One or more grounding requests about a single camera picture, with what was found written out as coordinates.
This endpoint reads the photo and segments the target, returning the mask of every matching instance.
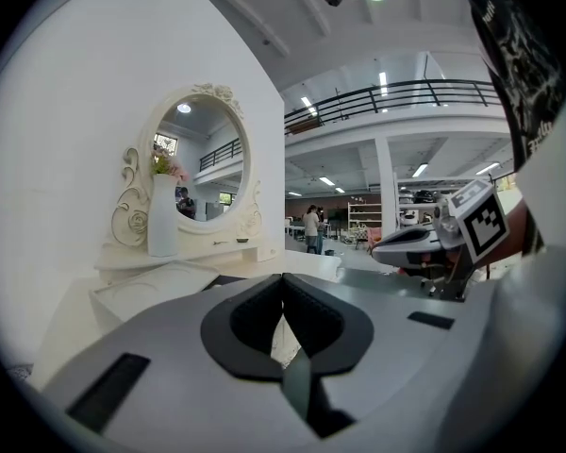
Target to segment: pink flower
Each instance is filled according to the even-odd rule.
[[[176,176],[179,181],[189,181],[189,179],[191,179],[191,176],[185,171],[178,159],[176,159],[174,156],[169,156],[168,161],[170,162],[171,176]]]

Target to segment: metal railing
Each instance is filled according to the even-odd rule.
[[[345,121],[365,113],[387,112],[424,106],[453,104],[501,106],[490,82],[479,80],[429,79],[394,82],[330,97],[309,108],[285,116],[285,134],[298,134],[328,123]]]
[[[216,164],[225,159],[232,159],[242,152],[241,141],[237,138],[202,157],[199,160],[199,171],[204,171],[211,166],[216,166]]]

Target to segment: ornate mirror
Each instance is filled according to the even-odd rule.
[[[230,88],[205,84],[173,92],[151,114],[138,146],[125,151],[125,191],[112,219],[122,244],[146,240],[153,173],[162,157],[181,167],[172,196],[181,233],[229,240],[259,234],[251,139]]]

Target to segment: person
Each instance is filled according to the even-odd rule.
[[[566,76],[541,29],[518,0],[468,0],[481,53],[506,116],[519,171],[551,132],[566,99]],[[530,11],[541,11],[531,6]],[[508,214],[509,236],[477,267],[542,247],[524,201]],[[448,254],[457,260],[457,254]]]
[[[316,213],[317,207],[310,205],[308,211],[303,217],[304,221],[304,236],[306,238],[306,253],[310,253],[310,248],[317,253],[317,240],[319,237],[319,217]]]
[[[195,202],[189,198],[189,190],[186,187],[180,189],[180,201],[176,204],[178,211],[180,211],[187,218],[195,219]]]
[[[323,255],[323,235],[325,233],[325,213],[323,207],[317,209],[317,216],[319,217],[319,227],[317,228],[317,255]]]

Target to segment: hand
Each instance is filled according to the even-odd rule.
[[[446,263],[444,266],[446,268],[453,268],[459,259],[459,252],[446,252]],[[429,253],[424,253],[422,255],[422,262],[430,263],[432,261],[432,256]]]

